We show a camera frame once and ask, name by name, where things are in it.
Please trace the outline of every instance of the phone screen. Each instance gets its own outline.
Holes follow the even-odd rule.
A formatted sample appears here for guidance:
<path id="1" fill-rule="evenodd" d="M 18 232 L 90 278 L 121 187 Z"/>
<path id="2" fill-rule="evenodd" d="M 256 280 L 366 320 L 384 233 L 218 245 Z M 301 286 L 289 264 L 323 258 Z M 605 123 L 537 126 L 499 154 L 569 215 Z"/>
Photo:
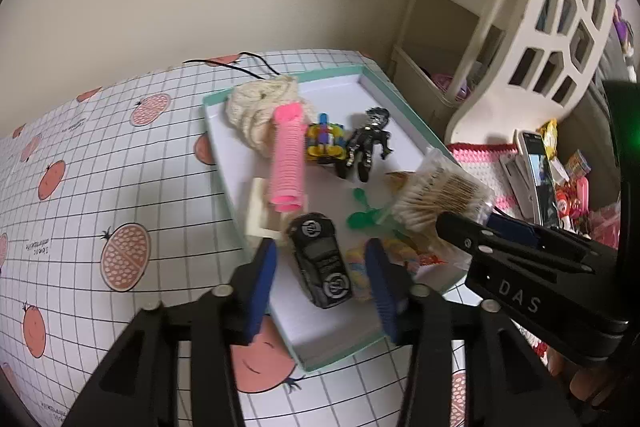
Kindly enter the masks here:
<path id="1" fill-rule="evenodd" d="M 523 133 L 525 146 L 529 164 L 533 172 L 533 182 L 536 186 L 538 195 L 538 206 L 540 207 L 540 216 L 542 216 L 542 225 L 551 227 L 560 226 L 558 218 L 558 206 L 556 204 L 556 189 L 554 180 L 551 177 L 551 167 L 549 160 L 546 158 L 545 145 L 542 137 L 538 134 Z"/>

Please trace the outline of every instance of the crocheted yarn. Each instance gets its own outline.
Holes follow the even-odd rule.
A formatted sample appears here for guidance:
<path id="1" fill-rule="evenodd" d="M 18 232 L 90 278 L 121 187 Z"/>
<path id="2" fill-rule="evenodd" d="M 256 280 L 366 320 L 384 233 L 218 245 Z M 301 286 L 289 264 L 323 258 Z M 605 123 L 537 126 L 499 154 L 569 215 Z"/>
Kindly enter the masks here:
<path id="1" fill-rule="evenodd" d="M 270 157 L 275 129 L 271 117 L 276 107 L 300 102 L 305 120 L 316 118 L 311 103 L 298 95 L 295 77 L 282 74 L 269 80 L 256 80 L 236 86 L 226 102 L 226 117 L 236 127 L 252 149 L 262 156 Z"/>

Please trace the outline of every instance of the screw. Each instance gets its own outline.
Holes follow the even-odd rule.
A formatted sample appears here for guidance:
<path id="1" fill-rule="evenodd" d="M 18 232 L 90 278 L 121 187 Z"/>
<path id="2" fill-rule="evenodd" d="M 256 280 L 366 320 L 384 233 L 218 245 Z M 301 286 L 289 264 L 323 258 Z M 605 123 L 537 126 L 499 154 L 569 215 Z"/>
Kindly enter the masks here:
<path id="1" fill-rule="evenodd" d="M 152 312 L 153 310 L 157 310 L 160 307 L 160 304 L 162 304 L 162 301 L 160 299 L 154 299 L 152 301 L 147 301 L 145 303 L 142 303 L 140 307 L 143 310 Z"/>
<path id="2" fill-rule="evenodd" d="M 426 297 L 430 293 L 429 287 L 424 284 L 414 284 L 409 291 L 414 297 Z"/>
<path id="3" fill-rule="evenodd" d="M 493 299 L 485 299 L 480 303 L 480 307 L 489 313 L 497 313 L 500 311 L 500 303 Z"/>
<path id="4" fill-rule="evenodd" d="M 218 286 L 215 286 L 211 291 L 216 297 L 228 297 L 234 292 L 234 287 L 230 284 L 219 284 Z"/>

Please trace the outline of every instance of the mobile phone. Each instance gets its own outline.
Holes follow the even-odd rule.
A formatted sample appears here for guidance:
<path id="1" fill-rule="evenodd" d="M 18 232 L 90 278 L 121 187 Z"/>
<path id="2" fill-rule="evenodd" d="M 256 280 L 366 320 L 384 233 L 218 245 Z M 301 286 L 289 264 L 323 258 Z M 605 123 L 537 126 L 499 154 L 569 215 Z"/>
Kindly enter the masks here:
<path id="1" fill-rule="evenodd" d="M 527 167 L 533 201 L 533 222 L 543 227 L 559 227 L 556 188 L 542 136 L 531 131 L 519 131 L 516 141 Z"/>

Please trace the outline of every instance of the black cable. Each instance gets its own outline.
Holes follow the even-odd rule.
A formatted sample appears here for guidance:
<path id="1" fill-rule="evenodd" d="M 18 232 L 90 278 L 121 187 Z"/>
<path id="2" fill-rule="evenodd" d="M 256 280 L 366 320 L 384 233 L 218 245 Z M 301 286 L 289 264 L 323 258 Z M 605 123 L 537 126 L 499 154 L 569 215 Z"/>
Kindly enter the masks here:
<path id="1" fill-rule="evenodd" d="M 271 73 L 280 74 L 269 65 L 269 63 L 265 60 L 264 57 L 260 57 L 260 55 L 256 55 L 255 53 L 251 53 L 251 52 L 240 52 L 238 54 L 238 57 L 240 57 L 240 55 L 248 55 L 249 57 L 259 58 L 261 61 L 264 62 L 264 65 L 267 66 L 267 68 L 271 71 Z M 195 58 L 193 60 L 185 60 L 183 64 L 189 64 L 191 62 L 204 62 L 205 64 L 211 64 L 213 66 L 224 66 L 225 68 L 229 68 L 230 70 L 242 71 L 242 73 L 250 74 L 252 77 L 257 78 L 258 80 L 264 80 L 264 78 L 261 77 L 260 75 L 255 74 L 251 71 L 245 70 L 244 68 L 240 68 L 239 66 L 225 64 L 224 62 L 218 62 L 217 60 L 210 60 L 208 58 Z"/>
<path id="2" fill-rule="evenodd" d="M 206 58 L 197 58 L 194 60 L 185 60 L 183 64 L 190 64 L 191 62 L 204 62 L 205 64 L 213 64 L 214 66 L 224 66 L 225 68 L 229 68 L 230 70 L 242 71 L 242 73 L 250 74 L 252 77 L 257 78 L 258 80 L 264 80 L 258 74 L 255 74 L 253 71 L 245 70 L 244 68 L 239 68 L 238 66 L 232 66 L 231 64 L 225 64 L 224 62 L 218 62 L 216 60 L 207 60 Z"/>
<path id="3" fill-rule="evenodd" d="M 269 63 L 265 60 L 265 58 L 264 58 L 264 57 L 260 57 L 260 55 L 256 55 L 255 53 L 251 53 L 251 52 L 240 52 L 240 53 L 238 54 L 238 57 L 239 57 L 240 55 L 248 55 L 248 56 L 250 56 L 250 57 L 260 58 L 260 60 L 264 62 L 264 65 L 265 65 L 265 66 L 267 66 L 268 70 L 270 70 L 270 71 L 271 71 L 271 73 L 273 73 L 273 74 L 280 74 L 280 73 L 278 73 L 276 70 L 274 70 L 274 69 L 269 65 Z"/>

